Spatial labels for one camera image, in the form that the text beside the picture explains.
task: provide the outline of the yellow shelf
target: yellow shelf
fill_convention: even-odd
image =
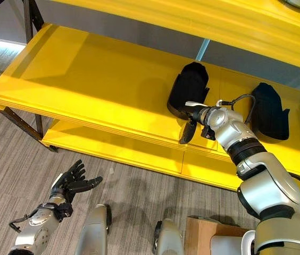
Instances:
[[[164,174],[236,190],[241,180],[233,163],[183,152],[121,135],[54,120],[42,143]]]
[[[0,105],[167,147],[184,121],[166,108],[177,74],[191,59],[87,32],[47,25],[0,76]],[[217,66],[206,65],[219,97]],[[199,142],[217,150],[217,143]]]
[[[183,151],[55,120],[42,143],[177,175]]]
[[[177,74],[192,59],[56,25],[42,28],[0,76],[0,106],[10,106],[195,154],[230,162],[200,137],[178,144],[185,124],[166,108]],[[291,109],[290,138],[264,143],[291,172],[300,174],[300,91],[203,63],[210,92],[206,104],[232,100],[260,82],[274,86]],[[247,114],[249,101],[236,110]]]
[[[209,38],[300,67],[300,9],[279,0],[56,0]]]

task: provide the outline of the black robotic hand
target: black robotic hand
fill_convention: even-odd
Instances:
[[[65,197],[67,203],[71,203],[76,193],[93,189],[103,180],[101,176],[85,180],[84,173],[84,164],[81,160],[78,160],[67,172],[58,177],[52,186],[50,198],[61,194]]]

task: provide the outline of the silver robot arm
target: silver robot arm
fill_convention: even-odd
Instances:
[[[195,108],[189,110],[194,121],[214,132],[243,180],[239,200],[249,214],[261,220],[255,233],[255,254],[300,254],[300,190],[293,178],[259,143],[239,113],[194,102],[186,106]]]
[[[67,172],[60,174],[54,181],[47,203],[39,205],[29,216],[14,220],[10,226],[19,232],[9,255],[40,255],[46,249],[51,234],[64,217],[70,217],[73,209],[71,203],[76,193],[96,187],[102,177],[85,180],[85,170],[81,160],[77,161]],[[28,220],[21,231],[15,223]]]

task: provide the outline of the cardboard box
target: cardboard box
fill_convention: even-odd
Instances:
[[[187,218],[185,254],[210,255],[210,240],[214,235],[243,236],[248,230],[210,221],[205,218]]]

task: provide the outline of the silver robot leg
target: silver robot leg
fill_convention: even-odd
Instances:
[[[184,255],[181,234],[172,220],[164,219],[158,222],[154,237],[154,254]]]
[[[86,218],[75,255],[107,255],[107,234],[110,224],[110,207],[103,204],[96,205]]]

